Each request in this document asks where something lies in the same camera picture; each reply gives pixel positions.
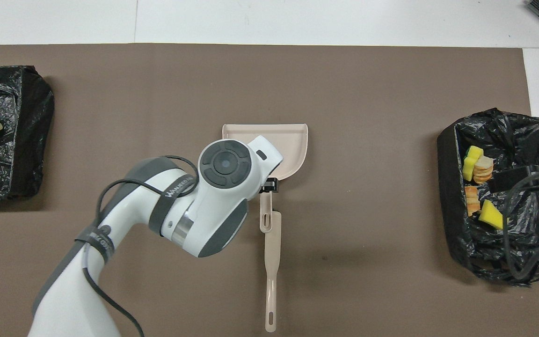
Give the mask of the yellow sponge wedge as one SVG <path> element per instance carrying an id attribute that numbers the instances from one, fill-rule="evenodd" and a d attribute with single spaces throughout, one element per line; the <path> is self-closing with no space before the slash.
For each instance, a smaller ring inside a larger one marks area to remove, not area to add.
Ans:
<path id="1" fill-rule="evenodd" d="M 490 200 L 483 201 L 478 220 L 497 230 L 503 229 L 503 214 L 498 211 L 494 203 Z"/>

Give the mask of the orange striped toy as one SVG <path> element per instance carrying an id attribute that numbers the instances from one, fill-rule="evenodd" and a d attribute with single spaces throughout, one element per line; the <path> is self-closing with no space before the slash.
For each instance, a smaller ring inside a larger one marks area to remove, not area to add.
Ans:
<path id="1" fill-rule="evenodd" d="M 466 208 L 468 216 L 481 211 L 481 202 L 478 198 L 478 190 L 476 186 L 469 185 L 464 186 L 464 191 L 466 194 Z"/>

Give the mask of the beige plastic dustpan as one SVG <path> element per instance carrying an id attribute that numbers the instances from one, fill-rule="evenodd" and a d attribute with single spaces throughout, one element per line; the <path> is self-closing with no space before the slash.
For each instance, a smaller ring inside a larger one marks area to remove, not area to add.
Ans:
<path id="1" fill-rule="evenodd" d="M 265 137 L 283 156 L 282 162 L 270 173 L 282 181 L 295 174 L 306 159 L 308 147 L 308 126 L 306 124 L 224 124 L 224 139 L 249 143 L 257 136 Z M 260 230 L 265 233 L 268 225 L 263 225 L 263 216 L 272 212 L 273 192 L 261 193 Z"/>

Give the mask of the green and yellow sponge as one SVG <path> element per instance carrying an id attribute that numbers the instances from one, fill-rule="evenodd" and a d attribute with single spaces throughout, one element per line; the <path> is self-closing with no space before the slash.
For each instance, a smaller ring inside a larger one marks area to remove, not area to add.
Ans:
<path id="1" fill-rule="evenodd" d="M 471 181 L 473 179 L 473 169 L 476 162 L 483 156 L 483 149 L 471 145 L 466 152 L 466 156 L 463 160 L 462 176 L 465 181 Z"/>

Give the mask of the beige hand brush black bristles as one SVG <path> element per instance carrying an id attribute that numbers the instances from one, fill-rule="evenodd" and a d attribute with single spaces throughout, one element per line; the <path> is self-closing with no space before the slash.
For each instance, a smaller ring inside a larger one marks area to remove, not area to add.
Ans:
<path id="1" fill-rule="evenodd" d="M 264 263 L 267 273 L 267 296 L 265 306 L 265 330 L 269 333 L 277 329 L 277 274 L 282 247 L 282 214 L 272 211 L 263 216 L 267 224 L 264 243 Z"/>

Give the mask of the open bin black bag liner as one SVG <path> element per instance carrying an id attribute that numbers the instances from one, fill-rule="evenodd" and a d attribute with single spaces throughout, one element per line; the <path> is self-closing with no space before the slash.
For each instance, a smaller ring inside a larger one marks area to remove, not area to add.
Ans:
<path id="1" fill-rule="evenodd" d="M 468 148 L 481 147 L 494 159 L 492 174 L 539 165 L 539 117 L 492 108 L 463 117 L 437 137 L 438 184 L 444 231 L 451 257 L 475 276 L 528 286 L 539 281 L 539 192 L 520 191 L 539 174 L 522 179 L 507 192 L 490 193 L 488 181 L 462 176 Z M 477 187 L 481 205 L 490 200 L 503 214 L 503 229 L 468 216 L 464 186 Z"/>

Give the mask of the brown paper table mat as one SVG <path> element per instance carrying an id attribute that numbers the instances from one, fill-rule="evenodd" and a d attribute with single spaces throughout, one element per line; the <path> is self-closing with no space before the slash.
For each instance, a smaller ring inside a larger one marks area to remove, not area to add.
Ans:
<path id="1" fill-rule="evenodd" d="M 135 226 L 101 286 L 147 337 L 539 336 L 539 282 L 483 281 L 449 255 L 438 134 L 493 107 L 530 113 L 519 49 L 279 45 L 0 45 L 54 92 L 44 181 L 0 201 L 0 337 L 26 337 L 39 289 L 96 199 L 150 156 L 193 161 L 224 124 L 306 123 L 282 181 L 277 330 L 264 329 L 257 201 L 195 258 Z"/>

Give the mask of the box covered by black bag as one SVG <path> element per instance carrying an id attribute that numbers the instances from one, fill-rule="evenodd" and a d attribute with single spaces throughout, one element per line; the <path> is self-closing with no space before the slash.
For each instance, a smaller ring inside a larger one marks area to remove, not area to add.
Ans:
<path id="1" fill-rule="evenodd" d="M 53 90 L 34 66 L 0 66 L 0 200 L 38 193 L 53 114 Z"/>

